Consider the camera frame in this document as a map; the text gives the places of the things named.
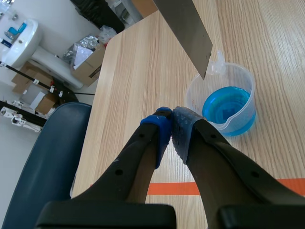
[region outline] plastic measuring cup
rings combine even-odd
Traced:
[[[218,61],[209,62],[205,79],[198,74],[192,80],[185,103],[222,135],[240,135],[255,120],[254,77],[244,67],[225,62],[221,51],[217,55]]]

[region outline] metal blade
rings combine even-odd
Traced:
[[[204,79],[213,45],[193,1],[153,1]]]

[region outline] wall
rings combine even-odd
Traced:
[[[38,134],[0,116],[0,228],[25,162]]]
[[[59,56],[84,36],[99,33],[97,27],[78,14],[70,0],[15,0],[12,6],[25,18],[33,18],[40,23],[44,32],[41,47]],[[8,25],[5,20],[0,20],[1,33],[3,29],[8,29]],[[0,68],[0,81],[13,86],[10,81],[14,75]]]

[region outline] white sink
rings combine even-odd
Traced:
[[[13,68],[20,68],[26,61],[32,59],[51,70],[60,80],[66,81],[77,89],[81,88],[83,84],[71,75],[70,66],[39,46],[42,40],[42,29],[38,22],[33,19],[27,19],[25,22],[27,27],[11,48],[4,48],[1,61]]]
[[[4,48],[1,61],[13,68],[22,67],[31,58],[42,39],[42,30],[37,21],[27,19],[27,27],[11,48]]]

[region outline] screw hole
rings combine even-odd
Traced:
[[[255,178],[259,178],[259,173],[258,172],[255,172],[255,171],[252,171],[251,172],[251,175]]]
[[[117,169],[117,170],[115,171],[115,174],[116,174],[117,176],[120,176],[120,175],[123,174],[123,170]]]

